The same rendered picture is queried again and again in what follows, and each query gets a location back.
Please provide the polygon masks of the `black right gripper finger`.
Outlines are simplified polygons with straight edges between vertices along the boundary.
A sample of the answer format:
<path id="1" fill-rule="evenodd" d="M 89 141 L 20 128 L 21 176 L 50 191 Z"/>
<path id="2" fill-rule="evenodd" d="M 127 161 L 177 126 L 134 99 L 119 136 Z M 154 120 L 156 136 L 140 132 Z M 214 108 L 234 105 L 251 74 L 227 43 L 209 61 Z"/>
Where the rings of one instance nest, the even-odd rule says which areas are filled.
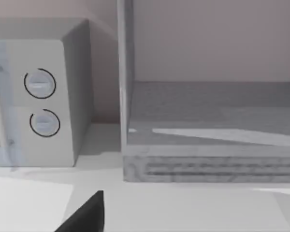
<path id="1" fill-rule="evenodd" d="M 54 232 L 104 232 L 104 191 L 97 191 Z"/>

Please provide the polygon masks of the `pale round microwave knob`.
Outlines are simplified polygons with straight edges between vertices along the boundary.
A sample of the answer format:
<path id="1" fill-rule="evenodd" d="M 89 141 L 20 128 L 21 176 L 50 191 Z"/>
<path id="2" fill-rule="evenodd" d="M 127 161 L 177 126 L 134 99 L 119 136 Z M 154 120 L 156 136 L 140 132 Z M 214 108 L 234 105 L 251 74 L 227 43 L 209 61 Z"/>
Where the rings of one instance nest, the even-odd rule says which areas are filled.
<path id="1" fill-rule="evenodd" d="M 34 98 L 47 99 L 55 93 L 57 84 L 52 73 L 38 68 L 25 74 L 24 87 Z"/>
<path id="2" fill-rule="evenodd" d="M 29 125 L 35 134 L 43 138 L 50 138 L 59 132 L 60 119 L 53 111 L 43 109 L 30 115 Z"/>

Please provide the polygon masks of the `pale microwave oven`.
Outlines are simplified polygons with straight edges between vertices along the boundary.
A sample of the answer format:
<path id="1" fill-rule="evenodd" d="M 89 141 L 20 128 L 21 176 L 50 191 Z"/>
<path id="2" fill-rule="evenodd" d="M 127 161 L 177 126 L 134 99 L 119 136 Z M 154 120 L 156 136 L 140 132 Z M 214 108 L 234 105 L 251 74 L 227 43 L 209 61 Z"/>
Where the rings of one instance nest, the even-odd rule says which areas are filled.
<path id="1" fill-rule="evenodd" d="M 0 18 L 0 40 L 7 46 L 18 128 L 19 167 L 72 167 L 91 124 L 93 108 L 89 22 L 82 18 Z M 29 95 L 24 76 L 38 68 L 56 80 L 47 99 Z M 35 134 L 32 113 L 53 111 L 59 132 Z"/>

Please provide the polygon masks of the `grey open cabinet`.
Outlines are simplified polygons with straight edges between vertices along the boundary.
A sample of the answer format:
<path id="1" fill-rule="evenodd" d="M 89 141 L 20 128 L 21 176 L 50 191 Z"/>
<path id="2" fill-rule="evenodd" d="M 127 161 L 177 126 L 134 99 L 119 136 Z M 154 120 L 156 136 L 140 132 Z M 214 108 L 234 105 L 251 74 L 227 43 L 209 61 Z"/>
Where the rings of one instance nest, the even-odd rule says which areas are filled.
<path id="1" fill-rule="evenodd" d="M 290 183 L 290 0 L 117 0 L 128 182 Z"/>

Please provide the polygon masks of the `glass microwave door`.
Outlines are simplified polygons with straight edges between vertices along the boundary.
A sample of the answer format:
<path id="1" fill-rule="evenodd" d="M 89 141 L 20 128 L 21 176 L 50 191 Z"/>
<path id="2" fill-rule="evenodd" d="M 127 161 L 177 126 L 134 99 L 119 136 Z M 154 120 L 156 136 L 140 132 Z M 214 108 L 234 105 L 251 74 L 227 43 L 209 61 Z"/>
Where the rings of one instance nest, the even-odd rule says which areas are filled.
<path id="1" fill-rule="evenodd" d="M 0 40 L 0 167 L 9 167 L 13 171 L 19 167 L 17 132 L 7 46 Z"/>

